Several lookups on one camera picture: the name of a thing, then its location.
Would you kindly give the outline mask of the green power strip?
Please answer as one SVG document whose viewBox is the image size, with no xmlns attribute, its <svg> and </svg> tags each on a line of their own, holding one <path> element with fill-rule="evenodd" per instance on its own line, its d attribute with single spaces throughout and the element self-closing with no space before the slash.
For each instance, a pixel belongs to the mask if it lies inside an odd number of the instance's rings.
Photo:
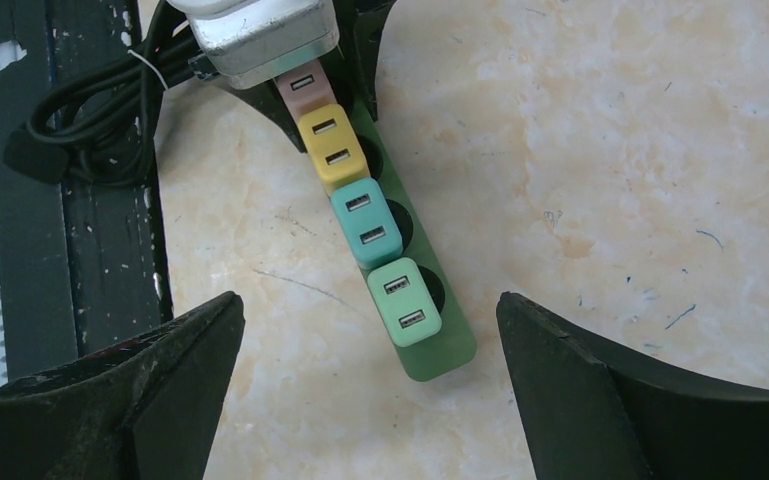
<svg viewBox="0 0 769 480">
<path fill-rule="evenodd" d="M 349 117 L 372 177 L 331 204 L 403 370 L 427 382 L 471 362 L 477 340 L 368 108 Z"/>
</svg>

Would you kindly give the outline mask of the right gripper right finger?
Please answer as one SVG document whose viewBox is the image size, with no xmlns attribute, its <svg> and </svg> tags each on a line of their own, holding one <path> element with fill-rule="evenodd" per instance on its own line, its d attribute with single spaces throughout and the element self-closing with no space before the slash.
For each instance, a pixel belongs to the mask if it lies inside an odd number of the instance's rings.
<svg viewBox="0 0 769 480">
<path fill-rule="evenodd" d="M 540 479 L 769 479 L 769 390 L 685 370 L 505 292 L 496 318 Z"/>
</svg>

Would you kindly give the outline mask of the light green plug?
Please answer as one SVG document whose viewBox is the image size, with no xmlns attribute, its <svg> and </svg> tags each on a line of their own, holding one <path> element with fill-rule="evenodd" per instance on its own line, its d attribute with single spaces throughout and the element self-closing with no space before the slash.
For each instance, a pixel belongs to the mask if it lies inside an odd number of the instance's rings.
<svg viewBox="0 0 769 480">
<path fill-rule="evenodd" d="M 402 257 L 372 270 L 366 284 L 395 346 L 410 347 L 442 330 L 441 314 L 413 259 Z"/>
</svg>

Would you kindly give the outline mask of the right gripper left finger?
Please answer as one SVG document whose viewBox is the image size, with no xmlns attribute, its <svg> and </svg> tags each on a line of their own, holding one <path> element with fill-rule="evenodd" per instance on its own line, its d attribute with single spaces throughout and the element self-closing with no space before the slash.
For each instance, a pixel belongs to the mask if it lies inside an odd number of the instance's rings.
<svg viewBox="0 0 769 480">
<path fill-rule="evenodd" d="M 245 325 L 223 293 L 0 387 L 0 479 L 200 479 Z"/>
</svg>

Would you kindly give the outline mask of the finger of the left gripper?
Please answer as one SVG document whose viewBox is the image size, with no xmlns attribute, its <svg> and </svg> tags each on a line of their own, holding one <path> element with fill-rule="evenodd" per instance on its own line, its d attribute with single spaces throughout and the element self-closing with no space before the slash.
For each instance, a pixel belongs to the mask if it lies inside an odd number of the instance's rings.
<svg viewBox="0 0 769 480">
<path fill-rule="evenodd" d="M 280 128 L 299 153 L 307 152 L 297 123 L 293 119 L 273 80 L 267 80 L 249 89 L 237 89 L 231 86 L 228 81 L 225 81 L 224 90 L 255 109 Z"/>
<path fill-rule="evenodd" d="M 339 46 L 354 91 L 377 121 L 376 74 L 383 30 L 396 0 L 335 0 Z"/>
</svg>

